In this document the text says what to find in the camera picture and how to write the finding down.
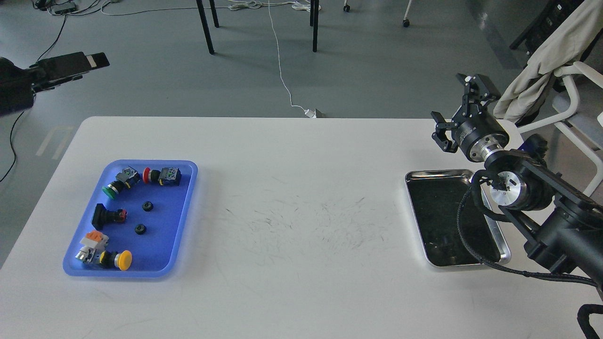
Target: white cable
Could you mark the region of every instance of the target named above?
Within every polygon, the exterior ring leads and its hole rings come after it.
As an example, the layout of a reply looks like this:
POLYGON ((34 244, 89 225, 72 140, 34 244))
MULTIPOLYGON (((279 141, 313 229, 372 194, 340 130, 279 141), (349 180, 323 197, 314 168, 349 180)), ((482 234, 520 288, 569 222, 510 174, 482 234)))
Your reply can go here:
POLYGON ((280 75, 280 81, 282 81, 283 86, 285 87, 285 89, 287 90, 287 93, 289 93, 289 104, 291 105, 291 107, 299 107, 301 109, 303 109, 304 111, 306 111, 305 108, 303 108, 302 106, 299 105, 293 105, 293 98, 291 96, 291 91, 289 90, 289 88, 287 87, 287 85, 285 84, 285 81, 283 80, 283 70, 280 67, 280 48, 279 48, 279 38, 276 36, 276 30, 274 30, 274 22, 272 20, 272 13, 270 13, 270 0, 268 0, 268 15, 270 16, 270 25, 272 26, 272 32, 274 33, 274 39, 276 39, 276 53, 279 57, 279 75, 280 75))
MULTIPOLYGON (((250 8, 250 9, 258 9, 258 8, 262 8, 262 7, 273 7, 273 6, 283 6, 283 5, 291 5, 291 8, 293 8, 294 10, 297 11, 308 11, 310 12, 310 1, 309 0, 305 0, 307 4, 302 4, 299 1, 287 1, 287 2, 277 2, 274 4, 271 4, 270 1, 268 2, 261 2, 261 1, 239 1, 239 0, 228 0, 230 2, 234 2, 234 4, 232 5, 228 5, 228 6, 216 6, 216 8, 228 8, 231 11, 238 11, 238 10, 242 10, 245 8, 250 8)), ((159 8, 159 9, 154 9, 154 10, 144 10, 144 11, 137 11, 137 12, 132 12, 132 13, 107 13, 104 11, 104 8, 111 4, 112 2, 110 0, 107 0, 105 3, 103 3, 103 5, 101 6, 101 13, 104 15, 111 15, 111 16, 124 16, 124 15, 133 15, 133 14, 140 14, 140 13, 146 13, 146 12, 151 12, 151 11, 168 11, 168 10, 196 10, 197 7, 174 7, 174 8, 159 8)))
POLYGON ((296 11, 310 11, 310 0, 305 0, 306 3, 302 4, 299 1, 286 1, 286 2, 275 2, 275 3, 270 3, 270 1, 268 2, 261 2, 261 1, 239 1, 239 0, 229 0, 230 2, 234 2, 234 4, 229 5, 228 8, 231 11, 238 11, 238 10, 242 10, 245 8, 250 8, 253 10, 257 10, 258 8, 262 8, 262 7, 276 7, 276 6, 283 6, 283 5, 291 5, 291 8, 295 9, 296 11))

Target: black table leg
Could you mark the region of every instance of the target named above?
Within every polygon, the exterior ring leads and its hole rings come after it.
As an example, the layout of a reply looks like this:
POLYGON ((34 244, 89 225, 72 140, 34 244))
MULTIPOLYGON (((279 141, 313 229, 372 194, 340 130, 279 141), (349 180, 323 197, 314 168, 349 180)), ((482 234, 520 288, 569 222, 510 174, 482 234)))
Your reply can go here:
POLYGON ((205 34, 205 41, 207 42, 207 48, 209 54, 214 55, 212 36, 209 35, 209 27, 207 26, 207 18, 205 17, 205 9, 203 9, 203 1, 197 0, 197 8, 199 9, 199 16, 201 17, 201 24, 203 25, 203 33, 205 34))
POLYGON ((314 0, 314 36, 312 38, 312 52, 316 52, 318 47, 318 5, 318 0, 314 0))
POLYGON ((310 26, 314 26, 314 0, 310 0, 310 26))
POLYGON ((209 7, 212 9, 213 25, 216 26, 216 28, 219 28, 220 24, 218 23, 218 13, 216 13, 216 3, 213 0, 209 0, 209 7))

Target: power adapter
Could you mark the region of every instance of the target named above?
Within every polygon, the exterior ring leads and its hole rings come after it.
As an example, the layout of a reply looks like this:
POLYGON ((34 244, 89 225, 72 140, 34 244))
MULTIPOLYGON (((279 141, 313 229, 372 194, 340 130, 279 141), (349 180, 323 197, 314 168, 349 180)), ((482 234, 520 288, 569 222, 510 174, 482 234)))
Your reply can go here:
POLYGON ((67 2, 65 4, 52 6, 52 11, 56 15, 69 14, 77 9, 77 6, 73 2, 67 2))
POLYGON ((322 114, 322 112, 320 112, 318 109, 306 109, 303 111, 304 114, 308 117, 308 118, 326 118, 326 116, 324 114, 322 114))

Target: plastic tray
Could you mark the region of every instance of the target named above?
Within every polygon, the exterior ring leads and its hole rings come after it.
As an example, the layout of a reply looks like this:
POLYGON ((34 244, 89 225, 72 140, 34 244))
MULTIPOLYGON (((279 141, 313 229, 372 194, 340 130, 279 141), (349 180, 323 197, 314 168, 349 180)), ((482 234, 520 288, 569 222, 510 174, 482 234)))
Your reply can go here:
POLYGON ((65 273, 70 276, 152 278, 169 272, 178 255, 197 171, 196 164, 187 160, 116 160, 108 164, 96 184, 63 258, 65 273), (103 186, 114 181, 115 175, 128 166, 139 171, 141 175, 146 167, 152 170, 178 167, 182 174, 180 185, 145 184, 141 180, 131 189, 120 192, 115 200, 110 199, 103 193, 103 186), (153 203, 153 210, 143 211, 142 204, 145 201, 153 203), (117 268, 105 269, 96 264, 84 264, 75 257, 82 247, 80 240, 86 233, 94 230, 90 222, 97 203, 104 204, 111 211, 118 209, 127 211, 124 223, 105 224, 102 229, 102 233, 109 237, 108 251, 132 252, 132 264, 126 271, 117 268), (146 225, 146 233, 138 235, 134 232, 138 224, 146 225))

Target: metal tray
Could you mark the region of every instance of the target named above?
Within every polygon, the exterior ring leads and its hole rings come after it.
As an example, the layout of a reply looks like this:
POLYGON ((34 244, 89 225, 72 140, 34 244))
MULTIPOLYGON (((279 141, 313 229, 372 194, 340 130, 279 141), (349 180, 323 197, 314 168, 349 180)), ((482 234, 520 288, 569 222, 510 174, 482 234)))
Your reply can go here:
MULTIPOLYGON (((478 265, 465 249, 456 228, 456 212, 469 188, 473 172, 468 169, 413 171, 406 175, 406 187, 423 242, 425 258, 436 267, 478 265)), ((486 207, 490 204, 482 191, 486 207)), ((472 247, 492 261, 511 259, 509 246, 498 222, 481 214, 472 199, 463 210, 463 229, 472 247)))

